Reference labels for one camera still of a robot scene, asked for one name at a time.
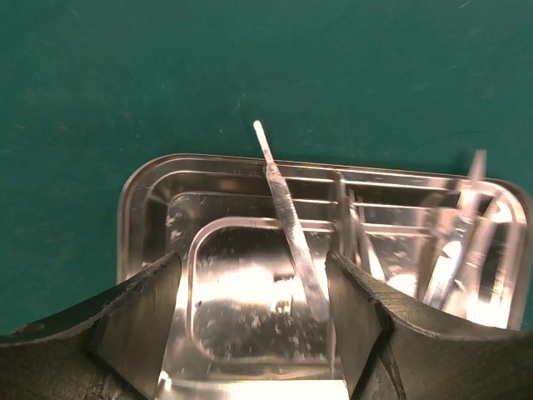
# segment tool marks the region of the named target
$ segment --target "metal instrument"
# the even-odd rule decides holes
[[[281,175],[279,168],[274,162],[261,123],[255,121],[253,127],[256,130],[257,140],[261,146],[263,156],[265,156],[266,180],[268,181],[268,186],[270,186],[272,199],[276,205],[277,214],[283,226],[289,248],[291,249],[294,268],[300,277],[304,293],[306,294],[307,305],[309,305],[311,315],[315,318],[315,321],[323,323],[330,317],[329,302],[318,282],[315,264],[313,263],[300,220],[296,214],[291,192],[286,185],[285,178]]]
[[[485,176],[486,152],[478,150],[474,156],[468,183],[461,189],[458,215],[437,258],[423,302],[442,309],[465,259],[466,247],[476,222],[480,203],[479,181]]]

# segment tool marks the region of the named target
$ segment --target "tweezers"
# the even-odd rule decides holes
[[[481,194],[478,183],[485,177],[486,151],[478,150],[474,156],[468,180],[461,188],[458,213],[453,221],[451,232],[445,237],[441,255],[436,259],[431,280],[423,297],[423,302],[442,309],[465,260],[466,248],[476,224]]]

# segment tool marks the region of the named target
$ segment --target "stainless steel tray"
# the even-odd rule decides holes
[[[122,191],[117,280],[170,251],[184,266],[160,399],[250,398],[257,391],[286,397],[291,390],[295,397],[346,396],[339,362],[331,380],[326,326],[311,318],[293,276],[263,165],[250,158],[171,155],[139,168]],[[426,200],[460,186],[460,177],[278,165],[322,284],[334,233],[331,186],[334,172],[341,172],[363,199],[366,230],[389,284],[414,294],[417,260],[430,237]],[[530,278],[530,200],[507,182],[484,182],[481,192],[481,208],[497,193],[501,203],[476,315],[479,323],[518,329]],[[440,218],[453,212],[443,208]],[[296,387],[294,380],[310,382]]]

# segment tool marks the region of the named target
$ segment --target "green mat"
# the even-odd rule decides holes
[[[487,174],[533,193],[533,3],[0,0],[0,331],[115,283],[168,153]],[[533,324],[533,296],[525,326]]]

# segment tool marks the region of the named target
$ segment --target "white tip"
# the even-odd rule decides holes
[[[261,122],[255,121],[253,123],[253,128],[256,130],[257,140],[259,141],[259,146],[261,146],[261,150],[263,151],[263,156],[265,156],[266,162],[273,163],[274,157],[270,152],[270,147],[268,146],[267,142],[267,135],[265,135],[265,131],[263,130]]]
[[[261,121],[255,121],[253,123],[253,128],[257,131],[261,131],[263,132],[263,134],[265,134],[265,132],[263,131],[263,126],[261,125]]]

